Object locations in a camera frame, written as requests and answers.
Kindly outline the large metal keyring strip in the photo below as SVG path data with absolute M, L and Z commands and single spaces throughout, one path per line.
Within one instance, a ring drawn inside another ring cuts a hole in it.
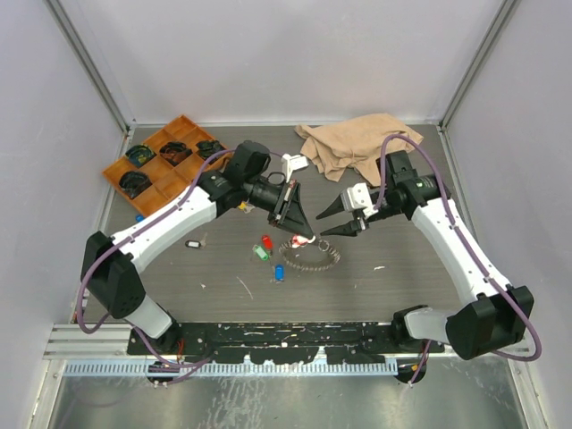
M 307 248 L 316 248 L 322 258 L 319 261 L 309 261 L 297 254 Z M 279 247 L 279 254 L 287 266 L 300 272 L 328 271 L 341 260 L 340 251 L 329 241 L 322 239 L 298 246 L 292 240 L 285 241 Z

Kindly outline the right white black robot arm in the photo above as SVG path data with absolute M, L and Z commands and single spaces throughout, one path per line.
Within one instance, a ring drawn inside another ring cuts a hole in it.
M 458 292 L 462 307 L 443 312 L 426 305 L 400 310 L 391 322 L 397 349 L 410 352 L 423 340 L 449 344 L 469 360 L 521 342 L 534 297 L 526 286 L 513 287 L 478 247 L 435 175 L 421 176 L 404 151 L 385 157 L 387 190 L 379 194 L 359 183 L 342 193 L 318 216 L 349 212 L 351 221 L 324 231 L 326 236 L 355 237 L 369 224 L 405 215 L 433 246 Z

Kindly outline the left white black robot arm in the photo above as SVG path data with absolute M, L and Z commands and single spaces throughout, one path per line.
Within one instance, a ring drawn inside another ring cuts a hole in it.
M 273 227 L 312 240 L 312 227 L 300 201 L 300 185 L 292 174 L 307 168 L 303 155 L 283 155 L 273 183 L 267 173 L 272 154 L 251 140 L 224 149 L 199 167 L 192 183 L 173 202 L 143 221 L 106 236 L 92 234 L 86 243 L 81 292 L 88 292 L 114 319 L 143 332 L 159 354 L 176 349 L 181 338 L 175 319 L 146 293 L 141 273 L 174 242 L 221 217 L 242 203 L 268 213 Z

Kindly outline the red tag key on table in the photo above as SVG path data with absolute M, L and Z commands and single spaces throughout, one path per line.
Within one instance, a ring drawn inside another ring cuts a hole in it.
M 268 235 L 263 235 L 261 241 L 266 249 L 273 250 L 273 241 Z

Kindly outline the green tag key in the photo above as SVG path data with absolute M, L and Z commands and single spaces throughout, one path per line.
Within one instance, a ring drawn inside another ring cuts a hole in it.
M 252 248 L 252 251 L 253 251 L 253 254 L 256 255 L 262 261 L 266 261 L 270 257 L 269 254 L 267 253 L 267 251 L 259 245 L 255 245 Z

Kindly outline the blue tag key centre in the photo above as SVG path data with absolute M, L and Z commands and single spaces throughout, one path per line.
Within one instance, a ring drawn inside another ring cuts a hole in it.
M 272 282 L 283 282 L 285 280 L 285 269 L 282 264 L 272 266 Z

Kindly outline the yellow tag key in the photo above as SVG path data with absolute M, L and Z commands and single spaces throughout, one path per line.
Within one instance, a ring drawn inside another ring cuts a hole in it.
M 246 214 L 250 213 L 253 210 L 253 208 L 254 207 L 252 205 L 250 205 L 249 203 L 246 203 L 246 202 L 242 202 L 239 205 L 239 210 L 241 210 L 242 212 L 244 212 Z

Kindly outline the beige crumpled cloth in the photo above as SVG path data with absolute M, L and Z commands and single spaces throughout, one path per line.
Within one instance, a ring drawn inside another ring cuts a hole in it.
M 349 168 L 369 185 L 381 183 L 377 160 L 383 141 L 400 134 L 421 143 L 424 137 L 389 114 L 368 114 L 317 127 L 299 124 L 295 132 L 305 140 L 300 153 L 329 181 L 339 181 Z

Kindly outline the black tag key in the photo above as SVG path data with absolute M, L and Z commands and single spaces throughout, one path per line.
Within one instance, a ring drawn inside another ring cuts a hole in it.
M 200 249 L 206 245 L 206 235 L 204 235 L 200 240 L 186 240 L 186 248 Z

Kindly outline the dark coiled item top right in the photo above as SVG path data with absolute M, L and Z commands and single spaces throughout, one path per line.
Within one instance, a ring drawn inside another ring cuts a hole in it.
M 197 153 L 203 159 L 206 160 L 210 156 L 224 151 L 225 147 L 217 139 L 201 140 L 197 143 Z

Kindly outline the dark coiled item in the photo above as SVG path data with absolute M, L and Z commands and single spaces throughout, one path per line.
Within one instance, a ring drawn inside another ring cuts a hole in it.
M 177 166 L 191 156 L 193 151 L 183 142 L 170 141 L 160 148 L 159 153 L 170 165 Z
M 203 159 L 206 160 L 210 156 L 224 151 L 225 147 L 217 139 L 201 140 L 197 143 L 197 153 Z
M 152 182 L 144 172 L 126 172 L 119 180 L 119 187 L 129 198 L 134 199 L 151 186 Z
M 130 147 L 124 156 L 132 165 L 140 168 L 151 161 L 156 156 L 156 153 L 149 146 L 139 144 Z

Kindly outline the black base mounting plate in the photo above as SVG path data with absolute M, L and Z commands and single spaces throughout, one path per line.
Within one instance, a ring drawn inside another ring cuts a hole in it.
M 152 340 L 156 351 L 179 353 L 185 362 L 211 358 L 219 364 L 239 364 L 245 358 L 262 365 L 314 361 L 322 350 L 326 363 L 383 363 L 391 355 L 423 352 L 425 341 L 394 339 L 391 327 L 380 322 L 329 323 L 182 323 L 169 348 Z

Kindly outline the dark coiled item top middle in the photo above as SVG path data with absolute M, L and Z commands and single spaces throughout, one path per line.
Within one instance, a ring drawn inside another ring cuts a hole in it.
M 170 141 L 160 148 L 159 153 L 170 165 L 177 166 L 191 156 L 193 151 L 183 142 Z

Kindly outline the orange compartment tray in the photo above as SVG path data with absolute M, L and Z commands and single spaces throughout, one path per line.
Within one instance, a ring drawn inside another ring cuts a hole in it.
M 136 168 L 124 156 L 127 149 L 119 159 L 107 166 L 102 174 L 140 215 L 147 217 L 179 196 L 192 183 L 201 167 L 204 167 L 206 171 L 224 168 L 230 159 L 230 154 L 222 155 L 216 159 L 210 156 L 203 160 L 197 153 L 197 143 L 201 140 L 210 139 L 216 138 L 187 116 L 180 115 L 139 143 L 149 146 L 156 153 L 151 161 L 140 168 Z M 185 143 L 187 147 L 192 149 L 192 155 L 177 166 L 170 165 L 159 153 L 160 148 L 170 141 Z M 119 187 L 120 178 L 130 171 L 144 172 L 152 182 L 149 188 L 134 199 L 129 199 Z

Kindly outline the dark coiled item bottom left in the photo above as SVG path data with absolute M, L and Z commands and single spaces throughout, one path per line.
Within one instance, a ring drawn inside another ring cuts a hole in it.
M 152 182 L 144 172 L 126 172 L 119 180 L 119 187 L 129 198 L 134 199 L 151 186 Z

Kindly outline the dark coiled item top left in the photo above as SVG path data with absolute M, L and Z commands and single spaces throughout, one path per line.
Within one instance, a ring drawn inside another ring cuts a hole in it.
M 132 165 L 140 168 L 151 161 L 156 156 L 156 153 L 149 146 L 139 144 L 130 147 L 124 156 Z

